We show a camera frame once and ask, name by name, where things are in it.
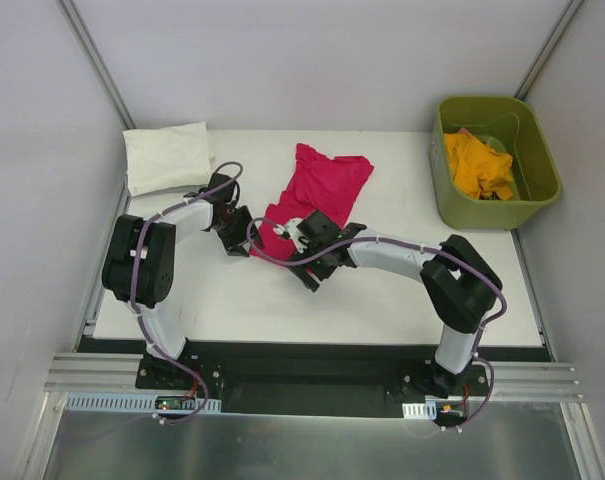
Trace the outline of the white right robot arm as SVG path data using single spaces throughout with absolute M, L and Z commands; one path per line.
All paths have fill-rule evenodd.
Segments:
M 294 245 L 288 269 L 315 292 L 338 268 L 371 268 L 421 283 L 443 327 L 431 363 L 410 379 L 419 391 L 446 398 L 463 388 L 481 331 L 506 311 L 503 284 L 463 236 L 439 244 L 417 243 L 382 234 L 360 223 L 344 227 L 316 210 L 274 228 Z

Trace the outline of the magenta t shirt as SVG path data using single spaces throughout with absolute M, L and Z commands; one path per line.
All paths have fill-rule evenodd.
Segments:
M 374 171 L 364 156 L 329 158 L 313 147 L 296 145 L 295 170 L 276 203 L 264 216 L 284 225 L 293 218 L 306 218 L 315 210 L 331 221 L 346 225 L 353 206 Z

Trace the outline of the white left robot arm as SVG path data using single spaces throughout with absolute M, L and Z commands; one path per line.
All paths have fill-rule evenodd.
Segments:
M 162 361 L 158 375 L 170 388 L 186 387 L 192 363 L 183 358 L 187 336 L 180 325 L 181 301 L 173 292 L 176 249 L 199 232 L 214 232 L 230 257 L 247 257 L 249 242 L 261 241 L 240 203 L 236 176 L 214 172 L 209 184 L 148 218 L 123 214 L 115 222 L 104 260 L 102 286 L 127 305 L 146 342 Z

